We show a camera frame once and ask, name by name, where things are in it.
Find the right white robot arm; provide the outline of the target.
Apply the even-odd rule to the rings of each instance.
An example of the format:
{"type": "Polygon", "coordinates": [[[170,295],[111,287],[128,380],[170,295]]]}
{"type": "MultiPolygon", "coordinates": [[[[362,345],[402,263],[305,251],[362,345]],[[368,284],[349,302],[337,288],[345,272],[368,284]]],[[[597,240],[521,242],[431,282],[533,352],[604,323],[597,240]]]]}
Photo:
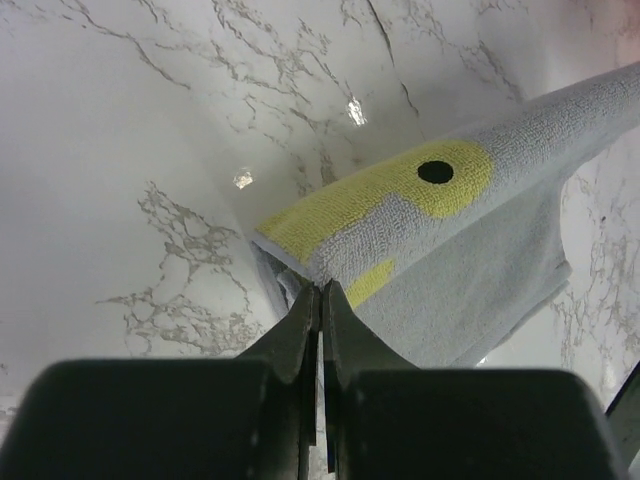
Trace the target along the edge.
{"type": "Polygon", "coordinates": [[[639,478],[639,364],[606,410],[613,479],[639,478]]]}

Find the grey green towel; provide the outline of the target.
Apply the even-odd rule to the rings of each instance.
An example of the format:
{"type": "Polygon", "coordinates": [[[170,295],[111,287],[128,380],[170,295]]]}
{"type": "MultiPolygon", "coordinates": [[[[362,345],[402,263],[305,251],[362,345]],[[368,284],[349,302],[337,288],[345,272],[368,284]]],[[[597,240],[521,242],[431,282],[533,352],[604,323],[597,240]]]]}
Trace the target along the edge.
{"type": "Polygon", "coordinates": [[[631,64],[309,194],[251,240],[275,309],[334,280],[409,362],[476,365],[565,286],[562,188],[638,123],[631,64]]]}

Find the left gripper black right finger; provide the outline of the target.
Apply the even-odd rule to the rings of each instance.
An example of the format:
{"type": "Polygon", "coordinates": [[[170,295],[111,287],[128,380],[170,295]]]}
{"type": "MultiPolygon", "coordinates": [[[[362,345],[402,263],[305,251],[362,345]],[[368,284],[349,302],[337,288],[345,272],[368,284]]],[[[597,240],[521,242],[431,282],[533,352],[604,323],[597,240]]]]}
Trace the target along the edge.
{"type": "Polygon", "coordinates": [[[322,292],[327,463],[338,479],[625,479],[596,397],[550,369],[421,369],[322,292]]]}

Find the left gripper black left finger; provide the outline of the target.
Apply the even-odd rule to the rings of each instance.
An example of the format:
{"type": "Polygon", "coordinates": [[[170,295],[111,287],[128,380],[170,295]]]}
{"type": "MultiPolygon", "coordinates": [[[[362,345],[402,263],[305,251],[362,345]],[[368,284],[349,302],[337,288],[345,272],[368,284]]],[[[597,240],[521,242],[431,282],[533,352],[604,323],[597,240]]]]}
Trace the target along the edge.
{"type": "Polygon", "coordinates": [[[4,441],[8,479],[305,479],[320,293],[232,359],[56,363],[4,441]]]}

